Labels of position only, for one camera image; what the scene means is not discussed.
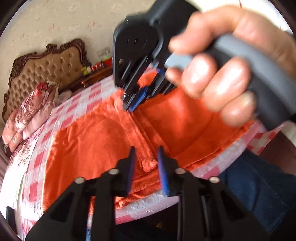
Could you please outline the right hand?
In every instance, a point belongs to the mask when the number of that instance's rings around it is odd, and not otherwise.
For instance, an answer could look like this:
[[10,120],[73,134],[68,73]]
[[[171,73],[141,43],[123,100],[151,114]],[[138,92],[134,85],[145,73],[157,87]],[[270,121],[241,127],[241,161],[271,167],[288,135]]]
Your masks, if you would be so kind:
[[242,126],[254,118],[255,95],[247,90],[251,73],[247,61],[235,57],[222,67],[204,53],[211,42],[232,33],[272,59],[295,78],[295,39],[264,16],[237,6],[222,6],[205,13],[193,13],[185,31],[169,43],[172,53],[191,55],[183,71],[168,69],[166,77],[192,98],[200,98],[225,124]]

